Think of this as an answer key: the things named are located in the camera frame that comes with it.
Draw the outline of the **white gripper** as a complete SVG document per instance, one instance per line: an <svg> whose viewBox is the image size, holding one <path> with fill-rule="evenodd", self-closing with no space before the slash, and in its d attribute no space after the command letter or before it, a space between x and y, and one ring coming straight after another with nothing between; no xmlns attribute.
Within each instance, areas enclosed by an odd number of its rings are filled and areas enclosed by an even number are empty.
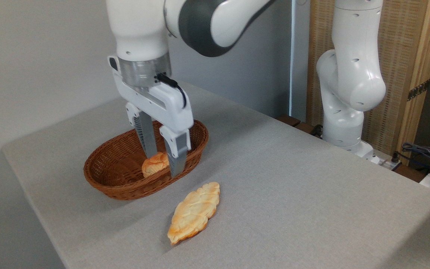
<svg viewBox="0 0 430 269"><path fill-rule="evenodd" d="M193 114L188 94L178 83L159 73L153 78L153 87L134 89L125 84L121 72L111 69L116 87L127 101L129 123L137 132L147 158L157 154L152 119L161 124L172 178L183 172L187 153L191 150L189 128L193 126Z"/></svg>

